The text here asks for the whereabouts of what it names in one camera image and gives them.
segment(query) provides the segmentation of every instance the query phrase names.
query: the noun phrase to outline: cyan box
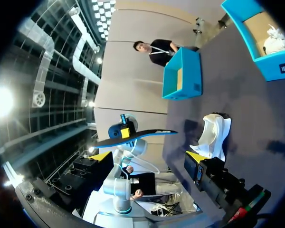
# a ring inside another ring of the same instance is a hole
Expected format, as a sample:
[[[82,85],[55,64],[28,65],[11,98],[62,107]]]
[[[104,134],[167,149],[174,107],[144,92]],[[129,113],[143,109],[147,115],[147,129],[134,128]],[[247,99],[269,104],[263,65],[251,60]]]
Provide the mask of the cyan box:
[[[262,72],[265,80],[285,79],[285,51],[261,56],[257,49],[256,41],[244,24],[244,21],[247,19],[262,13],[264,11],[263,8],[255,0],[226,0],[221,6],[242,35],[252,60]]]
[[[200,54],[184,47],[180,48],[164,68],[162,97],[182,100],[200,96],[202,94],[200,68]]]

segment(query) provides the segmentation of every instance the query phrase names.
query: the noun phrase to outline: gray table surface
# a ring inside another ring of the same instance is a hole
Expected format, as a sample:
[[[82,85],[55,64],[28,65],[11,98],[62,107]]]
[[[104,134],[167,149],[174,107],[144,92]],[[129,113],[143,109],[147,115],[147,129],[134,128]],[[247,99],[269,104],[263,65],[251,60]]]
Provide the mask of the gray table surface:
[[[196,144],[205,115],[227,113],[232,118],[225,167],[246,188],[259,184],[272,192],[263,213],[272,212],[285,194],[285,79],[266,82],[234,25],[200,50],[202,96],[169,101],[163,158],[189,194],[213,220],[224,215],[194,186],[184,169],[185,151]]]

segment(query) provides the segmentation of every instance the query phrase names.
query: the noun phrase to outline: person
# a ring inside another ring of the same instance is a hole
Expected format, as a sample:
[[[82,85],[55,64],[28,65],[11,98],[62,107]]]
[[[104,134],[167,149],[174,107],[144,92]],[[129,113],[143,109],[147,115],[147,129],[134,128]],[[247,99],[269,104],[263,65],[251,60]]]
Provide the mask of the person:
[[[131,175],[134,171],[132,166],[123,168],[127,173],[128,179],[131,183],[131,194],[134,200],[142,197],[143,195],[162,195],[181,193],[181,184],[171,172],[163,172],[155,174],[152,172],[140,173]],[[121,173],[121,178],[127,178],[125,173]]]
[[[150,60],[160,66],[165,67],[179,47],[171,40],[156,39],[150,45],[142,41],[136,41],[133,45],[136,51],[148,53]],[[186,47],[192,51],[198,51],[198,47]]]

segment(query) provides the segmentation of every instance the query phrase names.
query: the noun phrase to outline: white wall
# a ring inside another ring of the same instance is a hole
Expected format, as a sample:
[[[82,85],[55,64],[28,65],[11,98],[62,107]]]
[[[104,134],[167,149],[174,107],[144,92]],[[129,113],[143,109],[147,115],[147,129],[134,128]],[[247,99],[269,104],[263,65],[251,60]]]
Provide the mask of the white wall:
[[[225,11],[221,8],[224,0],[127,0],[128,2],[151,2],[180,9],[188,14],[201,17],[207,22],[215,25],[224,15]]]
[[[151,43],[161,38],[178,45],[194,44],[192,23],[195,18],[177,8],[117,1],[103,60],[102,79],[95,98],[95,121],[100,140],[108,138],[108,129],[119,122],[120,114],[133,114],[139,131],[165,129],[168,100],[162,99],[163,67],[153,64],[146,54],[136,52],[133,43]],[[144,138],[148,149],[141,158],[167,170],[162,158],[164,137]],[[100,153],[115,148],[100,149]],[[135,171],[148,171],[131,163]]]

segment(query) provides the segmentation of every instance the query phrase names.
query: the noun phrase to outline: black t-shirt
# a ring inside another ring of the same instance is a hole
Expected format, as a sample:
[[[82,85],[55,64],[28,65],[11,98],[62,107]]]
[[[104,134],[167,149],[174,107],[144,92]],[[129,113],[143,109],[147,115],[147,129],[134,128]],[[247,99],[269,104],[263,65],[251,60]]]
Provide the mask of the black t-shirt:
[[[129,180],[131,182],[131,194],[135,194],[136,190],[140,189],[146,196],[156,195],[154,173],[146,172],[137,175],[131,175],[128,173],[126,168],[123,168],[123,170],[128,174]],[[126,178],[123,172],[121,173],[121,177]]]
[[[174,52],[173,49],[170,47],[171,44],[171,40],[164,40],[164,39],[156,39],[151,43],[152,47],[156,47],[156,48],[160,48],[163,51],[169,51],[169,52]],[[152,52],[159,52],[159,50],[152,48]],[[153,55],[149,55],[150,56],[150,60],[155,63],[158,64],[160,66],[165,67],[166,64],[170,61],[170,59],[172,58],[172,55],[168,55],[167,53],[160,53],[160,54],[153,54]]]

